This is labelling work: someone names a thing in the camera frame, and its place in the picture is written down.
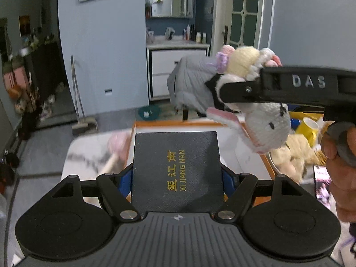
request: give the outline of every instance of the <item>cabinet drawer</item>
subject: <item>cabinet drawer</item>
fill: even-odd
[[[167,75],[159,75],[152,77],[152,96],[161,96],[161,95],[169,95],[167,86],[167,79],[169,74]]]
[[[182,57],[190,55],[204,57],[205,53],[206,49],[152,51],[152,74],[171,73],[176,66],[174,62],[179,62]]]

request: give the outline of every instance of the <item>white lettering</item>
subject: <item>white lettering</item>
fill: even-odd
[[[309,85],[311,85],[314,88],[313,82],[310,79],[310,76],[307,76],[307,81],[305,82],[305,86],[308,87]]]
[[[325,88],[324,76],[319,76],[318,81],[319,81],[319,88]]]
[[[299,87],[301,84],[300,82],[300,77],[296,74],[293,74],[293,86],[294,87]]]

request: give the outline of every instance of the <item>black circular motor housing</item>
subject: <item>black circular motor housing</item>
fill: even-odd
[[[296,183],[279,176],[271,200],[248,210],[242,229],[261,252],[291,261],[330,255],[341,232],[332,212]]]
[[[78,176],[67,177],[17,221],[15,234],[25,256],[70,260],[100,248],[113,232],[111,217],[85,203]]]

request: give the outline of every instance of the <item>door handle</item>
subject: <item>door handle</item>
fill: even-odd
[[[225,26],[225,31],[222,32],[224,34],[224,45],[227,43],[227,33],[228,33],[229,27]]]

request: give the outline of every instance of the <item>dark cabinet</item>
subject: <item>dark cabinet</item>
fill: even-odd
[[[67,81],[60,55],[58,45],[51,43],[41,45],[24,58],[27,73],[31,72],[32,83],[38,87],[41,103],[55,93],[59,83]]]

